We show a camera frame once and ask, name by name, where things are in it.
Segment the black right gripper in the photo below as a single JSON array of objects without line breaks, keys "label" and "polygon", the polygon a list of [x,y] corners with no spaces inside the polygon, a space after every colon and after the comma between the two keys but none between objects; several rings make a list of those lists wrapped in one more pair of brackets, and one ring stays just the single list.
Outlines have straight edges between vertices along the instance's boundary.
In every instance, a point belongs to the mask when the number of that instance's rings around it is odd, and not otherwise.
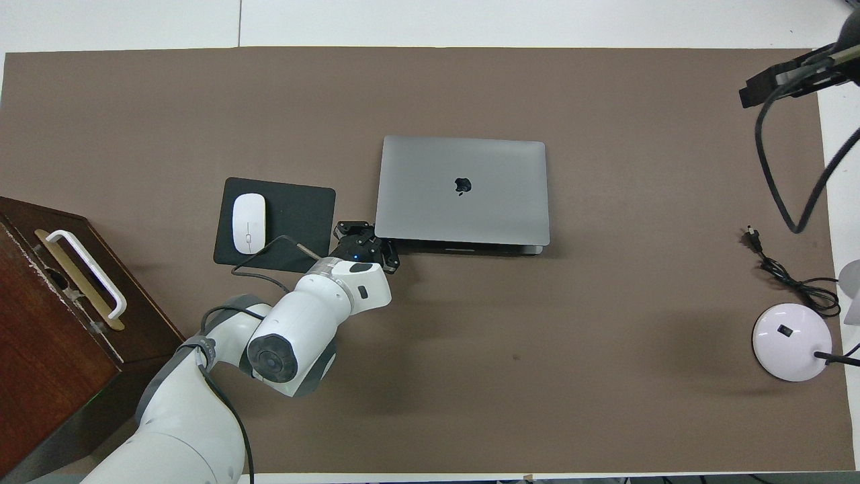
[{"label": "black right gripper", "polygon": [[761,71],[739,89],[741,107],[759,106],[777,88],[796,82],[796,89],[826,89],[859,83],[859,46],[833,43]]}]

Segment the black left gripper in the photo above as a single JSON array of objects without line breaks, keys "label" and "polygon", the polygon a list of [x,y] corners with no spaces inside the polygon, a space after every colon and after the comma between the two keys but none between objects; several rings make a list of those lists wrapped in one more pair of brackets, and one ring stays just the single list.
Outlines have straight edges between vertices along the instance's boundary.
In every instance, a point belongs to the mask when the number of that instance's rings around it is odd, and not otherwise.
[{"label": "black left gripper", "polygon": [[375,236],[374,226],[366,221],[339,221],[333,235],[338,242],[338,258],[380,264],[387,274],[395,273],[400,267],[395,241]]}]

